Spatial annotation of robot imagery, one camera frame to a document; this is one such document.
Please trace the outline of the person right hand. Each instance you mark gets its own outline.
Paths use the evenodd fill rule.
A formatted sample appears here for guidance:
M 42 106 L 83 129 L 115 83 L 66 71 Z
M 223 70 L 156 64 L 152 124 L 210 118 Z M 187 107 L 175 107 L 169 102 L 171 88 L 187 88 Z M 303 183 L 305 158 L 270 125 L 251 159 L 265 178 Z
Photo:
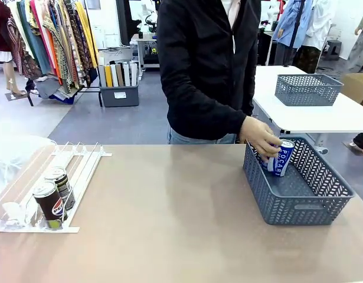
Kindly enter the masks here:
M 244 119 L 238 138 L 240 143 L 250 143 L 263 160 L 277 158 L 282 144 L 266 123 L 249 116 Z

